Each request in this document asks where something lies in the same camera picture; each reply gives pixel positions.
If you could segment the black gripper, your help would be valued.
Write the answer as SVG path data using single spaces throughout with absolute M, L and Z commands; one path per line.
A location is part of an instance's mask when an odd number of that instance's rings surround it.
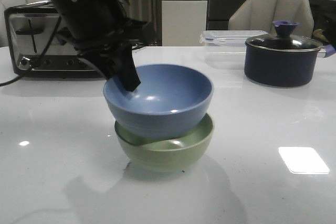
M 66 42 L 79 50 L 78 59 L 110 80 L 118 77 L 127 91 L 141 83 L 132 48 L 154 42 L 152 22 L 134 20 L 124 9 L 130 0 L 51 0 L 66 23 Z
M 335 0 L 310 0 L 314 29 L 312 38 L 335 46 Z

